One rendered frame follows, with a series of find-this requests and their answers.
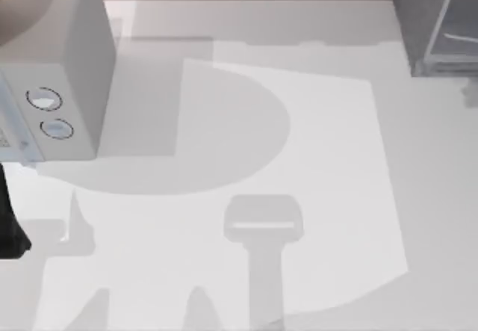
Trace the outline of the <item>pale microwave oven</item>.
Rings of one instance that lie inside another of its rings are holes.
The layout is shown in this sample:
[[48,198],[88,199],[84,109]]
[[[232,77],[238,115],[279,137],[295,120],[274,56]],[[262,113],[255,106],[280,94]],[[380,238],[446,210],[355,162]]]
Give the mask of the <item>pale microwave oven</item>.
[[[94,159],[116,56],[104,0],[0,0],[0,162]],[[63,105],[30,105],[25,92],[37,87],[58,92]],[[44,135],[40,123],[53,119],[74,135]]]

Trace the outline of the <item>grey cabinet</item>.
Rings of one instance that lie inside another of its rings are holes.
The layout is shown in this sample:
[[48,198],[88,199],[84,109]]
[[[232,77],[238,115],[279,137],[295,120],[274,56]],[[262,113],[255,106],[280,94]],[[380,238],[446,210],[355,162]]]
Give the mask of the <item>grey cabinet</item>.
[[392,0],[414,77],[478,78],[478,0]]

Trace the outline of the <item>small microwave knob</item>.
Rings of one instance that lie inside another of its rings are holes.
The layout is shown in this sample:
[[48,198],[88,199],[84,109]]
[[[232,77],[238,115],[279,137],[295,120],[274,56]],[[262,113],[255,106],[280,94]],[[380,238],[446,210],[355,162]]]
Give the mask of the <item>small microwave knob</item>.
[[40,129],[44,135],[56,140],[66,140],[74,135],[73,126],[62,119],[42,121]]

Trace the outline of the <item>large microwave knob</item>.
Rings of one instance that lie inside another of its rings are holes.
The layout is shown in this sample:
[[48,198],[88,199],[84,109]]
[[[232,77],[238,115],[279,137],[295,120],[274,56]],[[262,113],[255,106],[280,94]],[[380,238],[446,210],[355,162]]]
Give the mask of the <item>large microwave knob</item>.
[[63,105],[61,95],[48,87],[37,87],[25,92],[30,105],[41,111],[56,111]]

